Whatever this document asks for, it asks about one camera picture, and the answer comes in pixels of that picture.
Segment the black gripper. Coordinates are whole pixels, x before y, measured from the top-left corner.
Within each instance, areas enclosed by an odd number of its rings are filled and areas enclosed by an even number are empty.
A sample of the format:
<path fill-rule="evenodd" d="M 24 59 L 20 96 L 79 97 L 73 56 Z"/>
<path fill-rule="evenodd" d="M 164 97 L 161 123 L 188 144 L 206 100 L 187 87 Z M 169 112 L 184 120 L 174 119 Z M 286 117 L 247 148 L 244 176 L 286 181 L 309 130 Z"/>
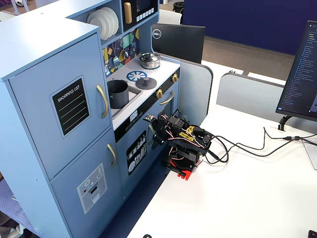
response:
<path fill-rule="evenodd" d="M 170 119 L 158 118 L 157 122 L 153 122 L 153 129 L 156 135 L 153 136 L 152 149 L 165 143 L 168 139 L 173 138 L 170 126 Z"/>

